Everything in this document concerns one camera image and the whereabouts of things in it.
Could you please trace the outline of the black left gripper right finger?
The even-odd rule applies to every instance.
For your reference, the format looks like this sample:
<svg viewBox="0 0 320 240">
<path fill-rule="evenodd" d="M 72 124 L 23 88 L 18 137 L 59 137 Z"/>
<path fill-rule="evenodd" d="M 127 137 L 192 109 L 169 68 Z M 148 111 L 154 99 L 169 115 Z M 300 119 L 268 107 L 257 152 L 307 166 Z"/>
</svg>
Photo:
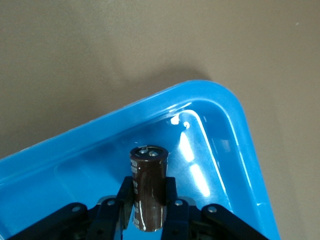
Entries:
<svg viewBox="0 0 320 240">
<path fill-rule="evenodd" d="M 161 240 L 269 240 L 222 205 L 202 209 L 178 197 L 176 179 L 166 178 L 166 218 Z"/>
</svg>

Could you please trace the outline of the long dark brown capacitor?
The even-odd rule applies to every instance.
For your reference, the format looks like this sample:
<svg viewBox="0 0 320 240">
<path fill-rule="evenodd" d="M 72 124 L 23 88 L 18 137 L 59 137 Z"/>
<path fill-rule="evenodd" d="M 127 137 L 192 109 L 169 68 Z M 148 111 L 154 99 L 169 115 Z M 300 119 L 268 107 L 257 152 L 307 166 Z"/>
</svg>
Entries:
<svg viewBox="0 0 320 240">
<path fill-rule="evenodd" d="M 133 224 L 140 231 L 155 232 L 166 218 L 168 151 L 145 145 L 130 151 L 133 184 Z"/>
</svg>

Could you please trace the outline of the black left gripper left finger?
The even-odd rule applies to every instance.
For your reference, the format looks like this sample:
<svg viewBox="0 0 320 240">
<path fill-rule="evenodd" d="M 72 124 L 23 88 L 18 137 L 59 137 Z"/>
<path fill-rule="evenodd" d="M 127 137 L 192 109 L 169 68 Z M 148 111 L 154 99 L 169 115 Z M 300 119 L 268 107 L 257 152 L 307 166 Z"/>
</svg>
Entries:
<svg viewBox="0 0 320 240">
<path fill-rule="evenodd" d="M 70 203 L 9 240 L 123 240 L 133 207 L 133 178 L 126 176 L 117 195 L 102 197 L 91 209 Z"/>
</svg>

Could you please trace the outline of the blue plastic tray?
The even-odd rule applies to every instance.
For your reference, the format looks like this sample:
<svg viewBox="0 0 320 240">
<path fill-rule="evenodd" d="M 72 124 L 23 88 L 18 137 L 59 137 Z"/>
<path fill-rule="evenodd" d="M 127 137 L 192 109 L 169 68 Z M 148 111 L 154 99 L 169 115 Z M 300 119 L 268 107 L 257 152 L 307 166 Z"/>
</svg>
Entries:
<svg viewBox="0 0 320 240">
<path fill-rule="evenodd" d="M 178 84 L 0 160 L 0 240 L 73 202 L 92 208 L 131 174 L 130 151 L 168 150 L 167 175 L 198 208 L 224 206 L 281 240 L 240 102 L 204 80 Z"/>
</svg>

